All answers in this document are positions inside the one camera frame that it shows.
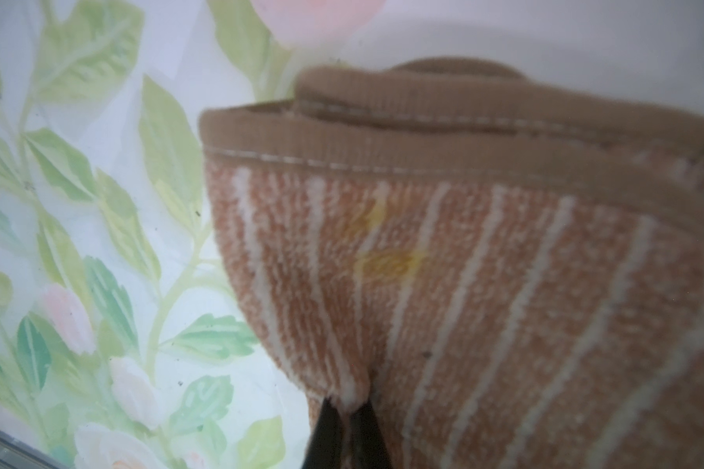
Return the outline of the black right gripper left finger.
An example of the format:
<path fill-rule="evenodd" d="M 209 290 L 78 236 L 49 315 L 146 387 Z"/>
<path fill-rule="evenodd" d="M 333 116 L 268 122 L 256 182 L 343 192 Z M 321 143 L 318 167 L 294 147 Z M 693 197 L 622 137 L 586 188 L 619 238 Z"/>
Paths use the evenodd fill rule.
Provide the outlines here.
<path fill-rule="evenodd" d="M 344 426 L 338 410 L 325 399 L 311 434 L 301 469 L 340 469 Z"/>

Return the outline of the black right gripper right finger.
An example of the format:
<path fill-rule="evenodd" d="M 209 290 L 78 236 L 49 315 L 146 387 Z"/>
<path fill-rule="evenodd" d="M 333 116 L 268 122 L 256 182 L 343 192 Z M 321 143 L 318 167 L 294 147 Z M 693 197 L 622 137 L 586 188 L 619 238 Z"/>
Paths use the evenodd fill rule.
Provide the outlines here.
<path fill-rule="evenodd" d="M 349 420 L 351 461 L 354 469 L 392 469 L 391 459 L 370 401 Z"/>

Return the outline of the brown striped towel cloth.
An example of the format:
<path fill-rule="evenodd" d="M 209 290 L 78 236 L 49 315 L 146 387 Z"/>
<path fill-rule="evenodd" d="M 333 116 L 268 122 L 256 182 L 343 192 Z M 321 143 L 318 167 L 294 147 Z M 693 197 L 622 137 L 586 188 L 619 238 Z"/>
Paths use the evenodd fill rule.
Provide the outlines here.
<path fill-rule="evenodd" d="M 494 62 L 199 118 L 246 321 L 393 468 L 704 468 L 704 117 Z"/>

